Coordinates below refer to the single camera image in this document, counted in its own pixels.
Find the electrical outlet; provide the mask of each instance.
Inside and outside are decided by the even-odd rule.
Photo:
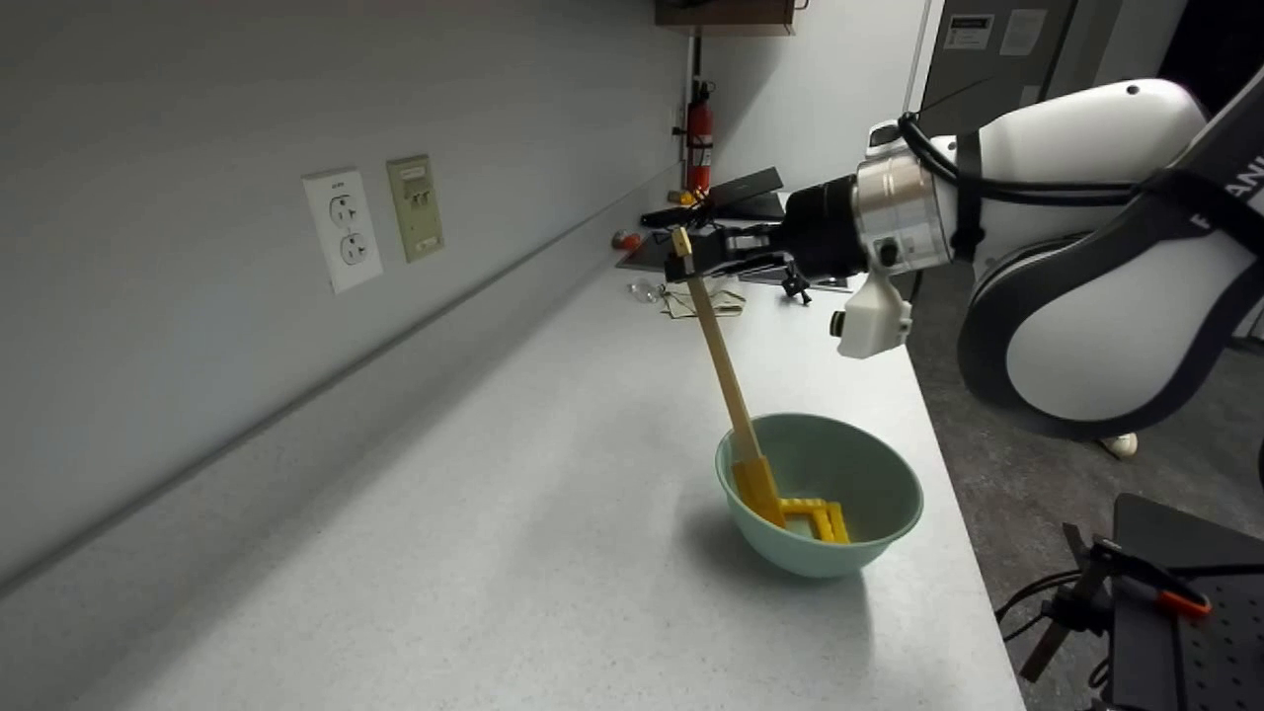
[[[386,161],[402,260],[443,248],[433,173],[427,152]]]
[[[336,292],[348,292],[382,273],[379,236],[369,217],[365,177],[320,173],[303,182],[320,251]]]

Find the cabinet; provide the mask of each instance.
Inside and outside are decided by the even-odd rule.
[[[790,31],[798,0],[657,0],[664,26]]]

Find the green bowl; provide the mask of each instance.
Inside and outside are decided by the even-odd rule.
[[[776,466],[782,498],[840,501],[855,542],[826,545],[809,531],[772,526],[757,516],[731,480],[731,435],[717,450],[717,476],[731,512],[772,564],[798,577],[850,577],[902,542],[922,516],[922,487],[909,462],[875,437],[817,413],[767,413],[753,418],[767,462]]]

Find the floor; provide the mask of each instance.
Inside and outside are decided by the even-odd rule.
[[[927,273],[909,351],[997,602],[1036,577],[1072,568],[1062,521],[1106,535],[1117,495],[1142,495],[1264,535],[1258,462],[1264,437],[1264,347],[1227,351],[1196,397],[1147,431],[1133,462],[1117,462],[1100,444],[1019,431],[965,390],[956,333],[967,292],[972,273],[965,265]],[[1039,626],[1013,645],[1015,662],[1036,637]],[[1022,685],[1029,706],[1087,706],[1087,675],[1104,655],[1106,645],[1094,637],[1068,638],[1051,672]]]

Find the white countertop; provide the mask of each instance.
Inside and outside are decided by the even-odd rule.
[[[627,281],[402,422],[78,706],[1022,706],[909,354],[840,358],[828,292],[723,317],[753,413],[856,422],[926,487],[856,579],[798,579],[726,521],[701,326]]]

